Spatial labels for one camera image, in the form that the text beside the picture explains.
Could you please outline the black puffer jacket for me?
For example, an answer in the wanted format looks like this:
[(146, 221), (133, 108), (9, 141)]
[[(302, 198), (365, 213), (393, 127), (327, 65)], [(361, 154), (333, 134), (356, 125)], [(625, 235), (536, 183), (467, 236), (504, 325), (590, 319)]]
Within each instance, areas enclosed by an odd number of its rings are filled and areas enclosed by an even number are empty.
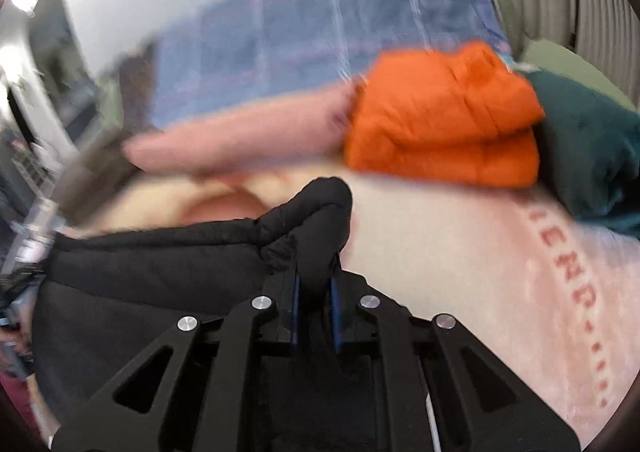
[(349, 237), (352, 191), (321, 177), (261, 217), (59, 235), (32, 313), (40, 394), (60, 423), (179, 318), (228, 315), (281, 279), (329, 280)]

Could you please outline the pink quilted garment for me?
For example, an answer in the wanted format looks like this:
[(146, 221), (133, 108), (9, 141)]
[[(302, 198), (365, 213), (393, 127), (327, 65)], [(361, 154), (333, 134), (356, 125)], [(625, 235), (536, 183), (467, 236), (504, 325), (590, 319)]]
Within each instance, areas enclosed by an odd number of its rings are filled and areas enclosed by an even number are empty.
[(348, 131), (357, 92), (348, 81), (247, 102), (131, 137), (122, 152), (145, 173), (192, 175), (333, 152)]

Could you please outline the pink cream plush blanket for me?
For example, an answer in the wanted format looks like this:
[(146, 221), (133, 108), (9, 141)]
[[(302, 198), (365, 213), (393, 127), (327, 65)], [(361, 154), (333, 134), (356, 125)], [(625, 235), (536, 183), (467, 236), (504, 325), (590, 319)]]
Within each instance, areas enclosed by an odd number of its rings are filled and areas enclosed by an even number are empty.
[(542, 189), (418, 183), (335, 161), (205, 179), (141, 176), (79, 230), (253, 217), (320, 176), (352, 189), (345, 268), (419, 317), (458, 318), (587, 450), (638, 449), (620, 430), (639, 424), (639, 243), (576, 223)]

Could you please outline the orange puffer jacket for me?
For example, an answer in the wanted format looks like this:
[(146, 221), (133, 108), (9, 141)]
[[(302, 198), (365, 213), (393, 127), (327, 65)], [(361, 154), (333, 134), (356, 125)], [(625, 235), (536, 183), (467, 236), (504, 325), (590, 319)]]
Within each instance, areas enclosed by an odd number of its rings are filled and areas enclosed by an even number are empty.
[(484, 42), (387, 50), (359, 90), (343, 157), (354, 171), (525, 189), (545, 116), (533, 86)]

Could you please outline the blue plaid pillow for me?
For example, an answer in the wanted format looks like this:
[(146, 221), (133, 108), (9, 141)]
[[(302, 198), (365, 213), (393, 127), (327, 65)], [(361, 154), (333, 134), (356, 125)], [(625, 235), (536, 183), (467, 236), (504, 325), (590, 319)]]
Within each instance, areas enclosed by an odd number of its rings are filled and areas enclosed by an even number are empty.
[(383, 50), (474, 40), (511, 53), (492, 0), (221, 0), (160, 35), (150, 121), (347, 80)]

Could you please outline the dark green garment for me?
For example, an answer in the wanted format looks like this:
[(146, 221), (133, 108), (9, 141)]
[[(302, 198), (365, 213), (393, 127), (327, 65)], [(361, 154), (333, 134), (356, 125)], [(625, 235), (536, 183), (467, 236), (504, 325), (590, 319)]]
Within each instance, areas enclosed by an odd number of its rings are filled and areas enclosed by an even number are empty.
[(527, 72), (544, 120), (539, 180), (582, 223), (639, 235), (639, 113), (572, 79)]

